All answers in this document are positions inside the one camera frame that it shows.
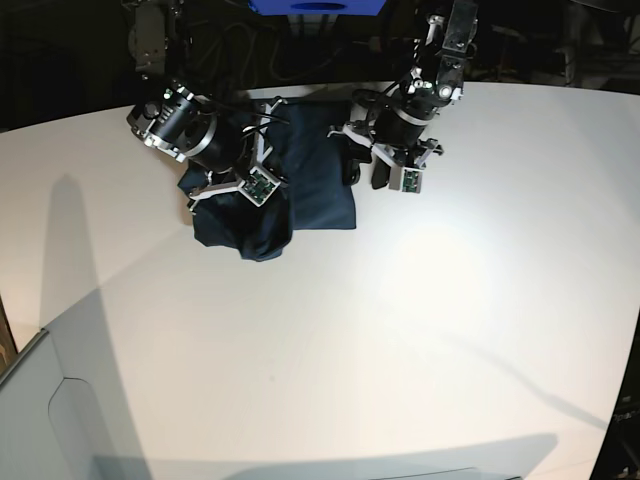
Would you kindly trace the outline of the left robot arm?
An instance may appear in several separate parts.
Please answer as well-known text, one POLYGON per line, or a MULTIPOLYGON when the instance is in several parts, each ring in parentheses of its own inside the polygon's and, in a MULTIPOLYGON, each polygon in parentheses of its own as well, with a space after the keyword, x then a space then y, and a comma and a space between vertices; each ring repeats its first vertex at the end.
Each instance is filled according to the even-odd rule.
POLYGON ((476 1, 420 1, 415 10, 422 33, 411 59, 385 89, 358 88, 352 102, 364 116, 332 127, 348 155, 342 181, 358 183, 362 164, 371 164, 371 187, 419 193, 427 161, 444 154, 439 140, 423 135, 441 110, 464 91, 464 70, 478 28, 476 1))

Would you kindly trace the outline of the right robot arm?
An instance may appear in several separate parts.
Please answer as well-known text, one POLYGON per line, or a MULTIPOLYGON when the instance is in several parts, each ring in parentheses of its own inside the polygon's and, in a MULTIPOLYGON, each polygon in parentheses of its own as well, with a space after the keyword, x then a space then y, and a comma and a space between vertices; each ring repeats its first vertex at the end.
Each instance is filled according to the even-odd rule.
POLYGON ((286 101, 277 97, 260 107, 241 108, 188 79, 184 63, 191 38, 183 6, 181 1, 122 4, 133 17, 128 48, 136 70, 154 83, 127 122, 145 146, 203 169, 203 181, 188 192, 191 208, 231 193, 261 207, 284 183, 264 163, 273 151, 266 131, 285 121, 275 111, 286 101))

